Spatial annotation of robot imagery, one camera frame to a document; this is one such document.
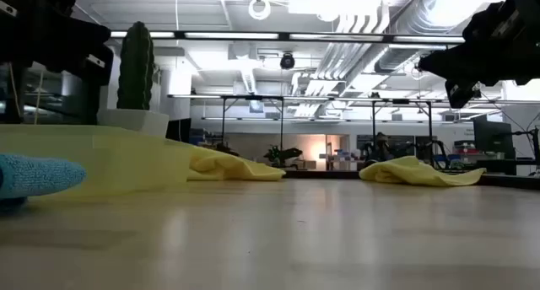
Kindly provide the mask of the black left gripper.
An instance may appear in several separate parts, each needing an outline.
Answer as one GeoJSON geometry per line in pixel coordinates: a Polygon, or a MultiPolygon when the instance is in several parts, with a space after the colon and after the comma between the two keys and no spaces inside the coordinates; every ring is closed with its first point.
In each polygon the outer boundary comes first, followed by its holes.
{"type": "Polygon", "coordinates": [[[59,18],[31,24],[0,19],[0,63],[34,62],[52,73],[71,73],[87,83],[105,86],[111,77],[113,53],[105,45],[111,30],[87,21],[59,18]]]}

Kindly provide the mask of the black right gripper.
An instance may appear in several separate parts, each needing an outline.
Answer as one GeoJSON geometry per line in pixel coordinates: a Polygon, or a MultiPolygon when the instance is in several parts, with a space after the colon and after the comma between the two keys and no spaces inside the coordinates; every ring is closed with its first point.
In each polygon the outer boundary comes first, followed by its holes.
{"type": "Polygon", "coordinates": [[[432,51],[418,61],[419,71],[446,79],[446,92],[453,109],[462,108],[473,97],[478,73],[487,69],[487,60],[493,50],[489,39],[498,23],[502,5],[503,2],[491,3],[484,11],[474,14],[462,31],[465,41],[432,51]]]}

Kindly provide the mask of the yellow microfiber towel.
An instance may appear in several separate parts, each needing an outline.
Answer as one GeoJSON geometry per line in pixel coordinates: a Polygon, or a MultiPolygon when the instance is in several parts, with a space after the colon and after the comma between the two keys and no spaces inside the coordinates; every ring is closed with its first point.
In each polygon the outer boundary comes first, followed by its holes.
{"type": "Polygon", "coordinates": [[[360,170],[359,177],[386,184],[455,187],[475,185],[485,173],[485,168],[479,168],[451,175],[436,170],[414,156],[405,156],[365,166],[360,170]]]}
{"type": "Polygon", "coordinates": [[[188,181],[279,181],[286,172],[220,151],[193,147],[188,181]]]}

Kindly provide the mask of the blue microfiber towel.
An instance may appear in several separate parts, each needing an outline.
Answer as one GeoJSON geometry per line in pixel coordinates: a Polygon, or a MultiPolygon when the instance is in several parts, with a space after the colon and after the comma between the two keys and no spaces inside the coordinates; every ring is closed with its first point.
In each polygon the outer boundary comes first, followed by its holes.
{"type": "Polygon", "coordinates": [[[0,215],[17,212],[32,196],[68,190],[85,177],[83,166],[65,159],[0,153],[0,215]]]}

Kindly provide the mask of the green cactus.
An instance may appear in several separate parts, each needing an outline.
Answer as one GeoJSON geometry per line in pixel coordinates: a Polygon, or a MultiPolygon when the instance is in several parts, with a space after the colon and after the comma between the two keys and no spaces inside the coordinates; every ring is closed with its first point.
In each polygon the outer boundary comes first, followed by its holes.
{"type": "Polygon", "coordinates": [[[154,75],[154,43],[143,22],[127,31],[121,45],[117,109],[150,110],[154,75]]]}

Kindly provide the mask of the black computer monitor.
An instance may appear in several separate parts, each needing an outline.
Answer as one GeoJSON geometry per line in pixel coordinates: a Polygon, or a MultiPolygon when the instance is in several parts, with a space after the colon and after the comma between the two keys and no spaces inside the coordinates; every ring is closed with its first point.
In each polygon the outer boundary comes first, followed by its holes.
{"type": "Polygon", "coordinates": [[[502,153],[504,159],[514,159],[511,125],[504,122],[488,121],[486,117],[473,120],[475,147],[483,153],[502,153]]]}

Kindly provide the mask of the white square planter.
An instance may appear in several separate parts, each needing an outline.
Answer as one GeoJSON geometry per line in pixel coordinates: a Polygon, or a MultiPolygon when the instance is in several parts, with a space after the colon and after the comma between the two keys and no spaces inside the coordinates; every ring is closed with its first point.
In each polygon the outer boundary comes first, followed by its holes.
{"type": "Polygon", "coordinates": [[[106,109],[97,113],[100,126],[114,126],[141,132],[143,134],[165,137],[169,117],[151,110],[106,109]]]}

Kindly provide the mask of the person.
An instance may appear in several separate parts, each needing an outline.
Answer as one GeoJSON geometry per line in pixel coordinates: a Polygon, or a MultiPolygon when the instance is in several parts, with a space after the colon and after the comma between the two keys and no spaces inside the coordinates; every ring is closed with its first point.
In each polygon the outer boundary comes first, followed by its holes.
{"type": "Polygon", "coordinates": [[[382,132],[378,132],[375,135],[375,145],[371,149],[364,166],[368,167],[369,165],[391,159],[394,159],[394,155],[392,154],[392,150],[389,145],[388,136],[382,132]]]}

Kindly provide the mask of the yellow translucent plastic bin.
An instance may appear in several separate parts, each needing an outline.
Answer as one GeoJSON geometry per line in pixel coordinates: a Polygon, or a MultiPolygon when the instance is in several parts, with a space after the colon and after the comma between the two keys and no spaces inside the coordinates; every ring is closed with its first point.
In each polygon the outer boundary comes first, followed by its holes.
{"type": "Polygon", "coordinates": [[[85,180],[46,200],[100,199],[180,188],[192,146],[111,126],[0,124],[0,153],[62,158],[82,165],[85,180]]]}

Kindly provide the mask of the black flat screen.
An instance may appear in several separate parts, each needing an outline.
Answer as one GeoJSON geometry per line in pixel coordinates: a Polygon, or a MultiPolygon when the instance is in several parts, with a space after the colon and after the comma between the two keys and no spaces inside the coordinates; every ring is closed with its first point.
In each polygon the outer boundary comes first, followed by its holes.
{"type": "Polygon", "coordinates": [[[189,143],[191,125],[191,118],[169,121],[165,137],[177,142],[189,143]]]}

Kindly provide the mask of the long ceiling light bar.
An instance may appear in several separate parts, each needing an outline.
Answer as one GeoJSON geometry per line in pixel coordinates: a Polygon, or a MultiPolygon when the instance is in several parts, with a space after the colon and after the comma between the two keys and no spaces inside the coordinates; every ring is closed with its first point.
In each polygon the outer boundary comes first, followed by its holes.
{"type": "Polygon", "coordinates": [[[236,31],[151,31],[155,40],[234,40],[279,42],[335,42],[368,44],[433,44],[459,45],[460,35],[392,35],[344,33],[288,33],[288,32],[236,32],[236,31]]]}

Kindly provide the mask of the silver ventilation duct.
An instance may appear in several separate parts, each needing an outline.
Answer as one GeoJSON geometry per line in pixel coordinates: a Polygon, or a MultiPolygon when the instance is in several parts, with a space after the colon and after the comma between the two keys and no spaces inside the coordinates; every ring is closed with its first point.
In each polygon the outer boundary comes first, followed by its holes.
{"type": "MultiPolygon", "coordinates": [[[[447,34],[471,14],[466,8],[460,8],[459,3],[462,0],[414,0],[391,27],[391,32],[398,35],[447,34]]],[[[375,63],[375,72],[393,73],[417,52],[389,45],[375,63]]]]}

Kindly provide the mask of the black workstation frame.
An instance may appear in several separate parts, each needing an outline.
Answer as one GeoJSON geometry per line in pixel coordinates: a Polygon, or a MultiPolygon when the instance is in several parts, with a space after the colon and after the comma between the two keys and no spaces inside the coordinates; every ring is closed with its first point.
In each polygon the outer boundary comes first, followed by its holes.
{"type": "Polygon", "coordinates": [[[267,100],[269,102],[271,102],[272,104],[275,102],[275,101],[279,101],[281,103],[281,106],[280,107],[277,107],[275,105],[275,107],[278,109],[278,112],[280,113],[280,134],[279,134],[279,137],[280,137],[280,144],[279,144],[279,148],[281,151],[284,150],[284,97],[283,96],[276,96],[276,95],[260,95],[260,94],[241,94],[241,95],[221,95],[220,98],[223,100],[223,104],[222,104],[222,117],[221,117],[221,142],[220,144],[222,146],[225,145],[225,117],[226,117],[226,111],[229,109],[229,106],[227,105],[227,100],[228,99],[232,99],[233,102],[231,103],[231,105],[234,105],[238,99],[243,99],[243,100],[248,100],[248,101],[252,101],[252,100],[256,100],[256,101],[263,101],[263,100],[267,100]]]}
{"type": "MultiPolygon", "coordinates": [[[[372,124],[372,143],[371,147],[367,148],[366,158],[368,160],[386,160],[386,155],[383,151],[379,150],[379,140],[381,136],[378,135],[376,131],[376,114],[378,110],[375,108],[375,105],[378,103],[378,100],[371,101],[371,124],[372,124]]],[[[429,144],[433,144],[434,135],[433,135],[433,120],[432,120],[432,102],[427,100],[419,99],[381,99],[381,103],[384,105],[417,105],[418,108],[429,117],[428,128],[429,128],[429,144]]],[[[402,135],[402,132],[406,132],[407,135],[418,136],[417,132],[413,133],[413,130],[418,130],[418,126],[410,127],[412,124],[416,125],[422,123],[422,121],[390,121],[389,126],[383,126],[384,130],[389,130],[390,134],[385,135],[386,138],[391,137],[393,134],[398,136],[402,135]]]]}

